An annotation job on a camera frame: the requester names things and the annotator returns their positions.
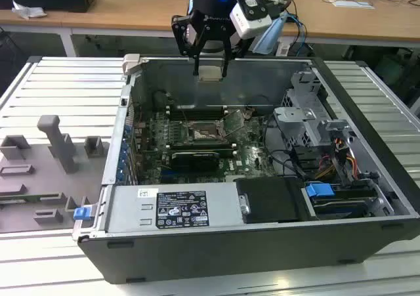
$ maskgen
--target table leg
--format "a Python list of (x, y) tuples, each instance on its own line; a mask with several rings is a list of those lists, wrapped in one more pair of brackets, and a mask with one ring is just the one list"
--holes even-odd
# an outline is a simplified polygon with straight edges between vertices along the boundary
[(72, 41), (72, 31), (69, 28), (63, 28), (59, 33), (61, 42), (63, 43), (64, 50), (66, 51), (67, 57), (76, 57), (77, 52)]

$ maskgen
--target power supply label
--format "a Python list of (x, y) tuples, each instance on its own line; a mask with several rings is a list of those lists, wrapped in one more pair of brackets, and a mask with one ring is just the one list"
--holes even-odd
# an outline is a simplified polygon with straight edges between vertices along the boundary
[(156, 199), (159, 229), (209, 226), (205, 191), (160, 192)]

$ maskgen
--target blue latch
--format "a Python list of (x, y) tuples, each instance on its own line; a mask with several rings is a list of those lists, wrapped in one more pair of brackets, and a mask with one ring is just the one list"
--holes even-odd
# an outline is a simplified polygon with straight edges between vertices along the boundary
[(74, 210), (73, 219), (75, 221), (89, 221), (91, 219), (92, 207), (78, 207)]
[(329, 183), (311, 183), (306, 187), (306, 193), (312, 196), (334, 196), (334, 190)]

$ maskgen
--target metal workbench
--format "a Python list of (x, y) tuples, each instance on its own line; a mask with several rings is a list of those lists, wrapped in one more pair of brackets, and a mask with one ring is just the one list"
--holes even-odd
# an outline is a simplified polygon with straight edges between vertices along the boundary
[[(326, 62), (408, 173), (420, 184), (420, 123), (353, 62)], [(24, 133), (46, 144), (41, 114), (58, 114), (74, 142), (110, 139), (125, 83), (121, 58), (43, 58), (26, 64), (0, 99), (0, 139)], [(340, 106), (330, 104), (338, 117)], [(420, 237), (389, 245), (362, 264), (212, 278), (111, 285), (84, 256), (71, 230), (0, 234), (2, 295), (419, 295)]]

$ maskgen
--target wooden desk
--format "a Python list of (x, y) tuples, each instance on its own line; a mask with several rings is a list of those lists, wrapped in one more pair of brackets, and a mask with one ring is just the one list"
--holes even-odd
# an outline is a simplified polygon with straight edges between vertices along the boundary
[[(308, 28), (307, 41), (345, 45), (420, 46), (420, 7), (387, 0), (368, 0), (375, 7), (334, 7), (322, 0), (295, 0), (299, 18)], [(87, 13), (48, 12), (48, 17), (24, 20), (0, 11), (0, 26), (9, 31), (57, 33), (68, 56), (75, 56), (71, 35), (172, 37), (171, 17), (185, 14), (188, 0), (96, 0)], [(283, 36), (297, 34), (286, 24)]]
[(299, 18), (312, 40), (360, 39), (420, 43), (420, 7), (388, 0), (363, 0), (375, 9), (335, 7), (322, 0), (295, 0)]

